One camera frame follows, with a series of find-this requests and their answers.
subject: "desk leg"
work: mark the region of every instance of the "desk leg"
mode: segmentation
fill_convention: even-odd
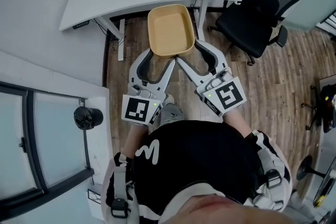
[[[199,12],[198,10],[194,12],[198,38],[203,41],[205,41],[203,33],[203,24],[205,20],[206,8],[208,7],[208,2],[209,0],[201,0],[201,3],[199,5]]]
[[[119,29],[110,21],[108,16],[99,16],[97,19],[104,25],[107,29],[111,31],[112,34],[118,39],[118,61],[124,60],[124,30],[125,30],[125,19],[120,20]]]

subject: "wooden floor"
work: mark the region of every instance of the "wooden floor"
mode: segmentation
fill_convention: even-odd
[[[230,42],[221,33],[206,30],[207,25],[215,24],[218,16],[217,13],[207,13],[204,35],[207,42],[225,52]],[[126,61],[118,62],[117,52],[112,49],[108,61],[107,86],[110,89],[111,134],[115,153],[123,147],[129,129],[128,124],[120,119],[122,95],[127,93],[128,71],[134,59],[149,47],[147,18],[128,20],[125,36]],[[233,48],[226,55],[233,75],[240,78],[248,99],[240,108],[245,120],[252,129],[261,130],[276,141],[293,175],[306,155],[311,154],[316,158],[320,129],[314,126],[311,131],[305,130],[311,119],[311,111],[301,108],[300,104],[313,100],[310,85],[318,85],[319,79],[336,74],[334,53],[330,36],[313,29],[309,33],[289,30],[285,47],[267,47],[252,67],[246,65],[247,57],[238,48]],[[196,49],[188,60],[199,71],[207,69]],[[157,79],[165,64],[166,61],[154,57],[149,77]],[[173,94],[175,103],[187,119],[221,121],[200,102],[194,90],[194,85],[176,65],[168,93]],[[297,187],[305,188],[307,180]]]

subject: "person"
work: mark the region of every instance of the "person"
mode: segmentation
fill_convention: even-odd
[[[223,123],[188,121],[172,99],[165,101],[160,127],[149,135],[147,126],[131,125],[110,161],[102,190],[105,222],[293,223],[281,213],[292,182],[275,143],[252,131],[237,109]],[[265,176],[268,164],[258,152],[271,156],[265,159],[277,170],[269,174],[280,171],[280,183],[271,186],[279,178]]]

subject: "white logo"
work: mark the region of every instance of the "white logo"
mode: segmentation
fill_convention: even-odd
[[[233,86],[229,86],[229,89],[230,90],[228,92],[224,92],[223,90],[219,92],[221,94],[221,96],[222,96],[223,99],[226,98],[227,96],[229,96],[229,99],[224,101],[226,105],[229,105],[232,102],[236,101],[236,98],[235,98],[235,96],[232,93]]]
[[[142,146],[140,149],[138,149],[135,153],[136,157],[139,157],[142,152],[145,151],[145,157],[146,159],[149,159],[153,152],[153,158],[152,158],[152,164],[155,165],[158,163],[159,160],[159,140],[155,139],[152,141],[149,148],[147,146]]]
[[[138,117],[142,119],[143,117],[143,111],[145,110],[145,104],[144,103],[138,103],[138,106],[137,106],[137,111],[136,112],[132,112],[130,111],[128,113],[129,116],[132,116],[132,117],[136,117],[137,115],[139,115]]]

